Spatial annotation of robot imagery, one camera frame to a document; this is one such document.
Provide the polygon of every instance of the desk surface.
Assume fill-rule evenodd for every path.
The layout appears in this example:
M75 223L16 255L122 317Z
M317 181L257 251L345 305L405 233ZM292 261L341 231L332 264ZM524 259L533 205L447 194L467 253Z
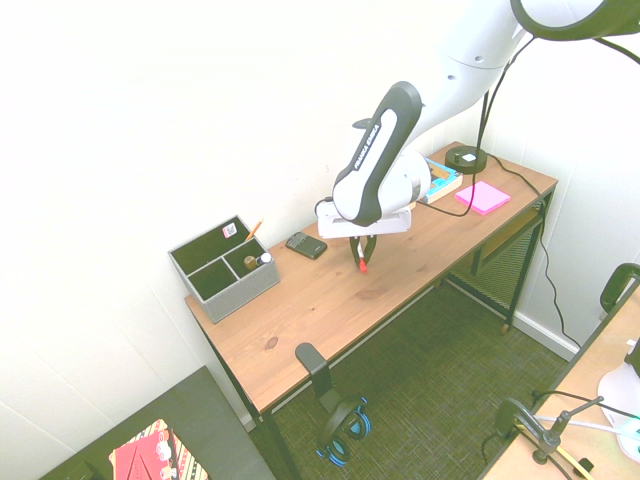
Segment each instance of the desk surface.
M455 145L430 158L444 163L445 152ZM524 175L542 194L556 184L527 168L506 161L505 166ZM346 239L327 240L329 248L315 261L282 242L271 249L280 283L220 323L214 325L197 300L187 297L198 322L260 412L308 379L295 357L300 343L309 342L326 359L334 359L537 200L535 192L492 158L477 175L480 180L508 193L511 200L486 216L472 210L462 218L418 204L408 232L378 237L366 275L355 266ZM463 186L470 184L467 175ZM436 206L460 213L466 208L454 195ZM304 231L318 237L315 224Z
M556 390L575 393L587 398L598 396L598 383L608 372L618 367L629 351L627 340L640 337L640 288L622 305L610 323L597 336ZM562 410L572 410L583 402L553 395L542 405L540 415L557 417ZM609 426L599 407L589 408L574 417L584 422ZM631 479L640 477L640 464L625 456L612 433L569 425L562 433L562 448L576 460L588 458L595 468L595 479ZM486 480L514 478L564 479L558 469L548 462L538 465L531 458L533 446L523 438L516 438L484 477ZM565 470L572 468L559 460Z

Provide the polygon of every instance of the carpet floor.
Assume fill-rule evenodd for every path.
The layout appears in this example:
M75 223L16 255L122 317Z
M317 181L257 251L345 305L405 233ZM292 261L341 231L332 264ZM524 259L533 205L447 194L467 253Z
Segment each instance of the carpet floor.
M368 399L373 430L348 439L351 459L339 468L316 454L327 413L312 388L274 414L303 479L477 478L482 440L500 403L531 405L531 390L549 387L565 360L450 285L432 290L331 369L344 396ZM289 478L260 429L251 439L274 475ZM491 458L499 449L487 445Z

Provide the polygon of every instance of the gray desk organizer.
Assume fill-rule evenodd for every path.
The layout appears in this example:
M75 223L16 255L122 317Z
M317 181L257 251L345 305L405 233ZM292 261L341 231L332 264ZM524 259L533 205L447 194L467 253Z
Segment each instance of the gray desk organizer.
M247 235L249 229L236 216L169 252L213 323L280 281L275 260L253 271L244 265L245 257L258 258L267 251L256 237L245 242Z

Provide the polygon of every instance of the white wall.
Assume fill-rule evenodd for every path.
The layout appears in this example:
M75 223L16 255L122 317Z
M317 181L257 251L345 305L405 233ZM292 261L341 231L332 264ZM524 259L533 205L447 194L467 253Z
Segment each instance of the white wall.
M611 40L640 53L640 35ZM639 83L636 63L593 41L536 40L509 70L483 143L559 180L544 239L566 332L579 343L598 325L609 276L640 256ZM516 325L570 358L544 265L538 248Z
M428 65L431 10L0 4L0 478L39 477L201 365L246 419L167 251L235 214L264 217L267 246L311 223L351 123Z

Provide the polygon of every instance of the small bottle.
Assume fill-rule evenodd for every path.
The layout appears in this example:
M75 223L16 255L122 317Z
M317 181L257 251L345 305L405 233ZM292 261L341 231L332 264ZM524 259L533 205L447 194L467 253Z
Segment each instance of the small bottle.
M258 268L258 261L256 257L248 256L244 258L244 266L247 267L247 270L253 271Z
M271 260L273 260L271 254L269 252L265 252L260 255L260 258L258 258L256 262L258 262L258 265L264 265L265 263L269 263Z

